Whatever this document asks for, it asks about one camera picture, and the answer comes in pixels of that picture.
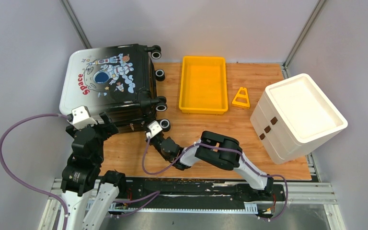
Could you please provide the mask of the black white space suitcase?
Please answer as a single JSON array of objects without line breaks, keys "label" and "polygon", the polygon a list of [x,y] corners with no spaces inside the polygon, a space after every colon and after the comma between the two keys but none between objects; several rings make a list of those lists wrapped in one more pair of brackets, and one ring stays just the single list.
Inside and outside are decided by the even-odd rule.
[{"label": "black white space suitcase", "polygon": [[68,62],[59,110],[64,115],[85,106],[99,123],[106,113],[120,133],[142,131],[158,112],[166,111],[167,100],[157,94],[156,83],[165,72],[156,69],[161,58],[159,45],[129,44],[84,49]]}]

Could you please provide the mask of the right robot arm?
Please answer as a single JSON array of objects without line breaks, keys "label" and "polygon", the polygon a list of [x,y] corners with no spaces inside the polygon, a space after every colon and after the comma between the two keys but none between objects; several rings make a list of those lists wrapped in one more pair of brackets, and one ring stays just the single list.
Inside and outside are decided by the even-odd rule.
[{"label": "right robot arm", "polygon": [[219,169],[235,171],[254,189],[257,198],[267,200],[273,195],[273,179],[258,169],[246,156],[238,140],[218,133],[204,131],[193,145],[183,148],[163,133],[146,133],[147,147],[153,146],[170,163],[168,167],[178,170],[191,168],[204,161]]}]

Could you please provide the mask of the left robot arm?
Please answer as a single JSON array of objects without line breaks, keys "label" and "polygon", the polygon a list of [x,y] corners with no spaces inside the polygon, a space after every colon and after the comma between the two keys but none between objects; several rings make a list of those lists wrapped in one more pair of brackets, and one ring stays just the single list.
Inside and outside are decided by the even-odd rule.
[{"label": "left robot arm", "polygon": [[102,176],[97,195],[89,210],[88,200],[92,195],[101,165],[104,161],[104,142],[118,129],[111,118],[100,113],[104,123],[99,124],[84,107],[74,109],[72,123],[66,131],[74,138],[72,154],[62,172],[61,198],[65,203],[59,230],[97,230],[100,228],[111,203],[127,194],[126,176],[122,172],[107,171]]}]

